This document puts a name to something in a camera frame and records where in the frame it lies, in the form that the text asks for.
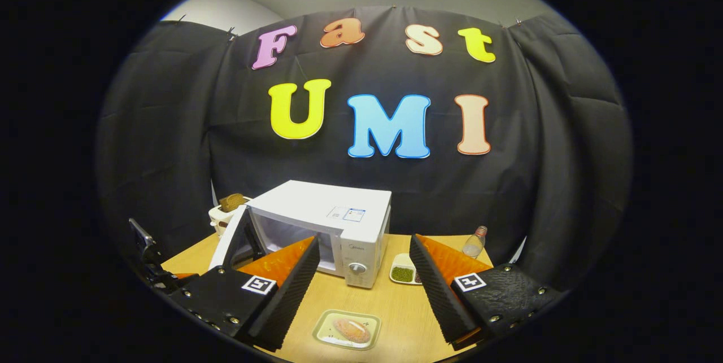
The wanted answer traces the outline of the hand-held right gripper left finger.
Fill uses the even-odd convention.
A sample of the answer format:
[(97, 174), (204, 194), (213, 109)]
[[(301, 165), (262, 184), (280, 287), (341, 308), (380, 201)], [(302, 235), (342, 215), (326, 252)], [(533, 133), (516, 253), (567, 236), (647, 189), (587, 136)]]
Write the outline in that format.
[(282, 347), (320, 262), (308, 237), (238, 269), (217, 266), (169, 298), (211, 329), (274, 352)]

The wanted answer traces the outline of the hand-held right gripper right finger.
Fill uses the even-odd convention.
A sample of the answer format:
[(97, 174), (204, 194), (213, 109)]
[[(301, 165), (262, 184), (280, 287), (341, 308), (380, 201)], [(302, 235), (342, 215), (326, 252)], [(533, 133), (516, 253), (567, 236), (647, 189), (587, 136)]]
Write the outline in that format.
[(491, 267), (420, 234), (411, 237), (409, 255), (455, 350), (518, 332), (563, 295), (515, 264)]

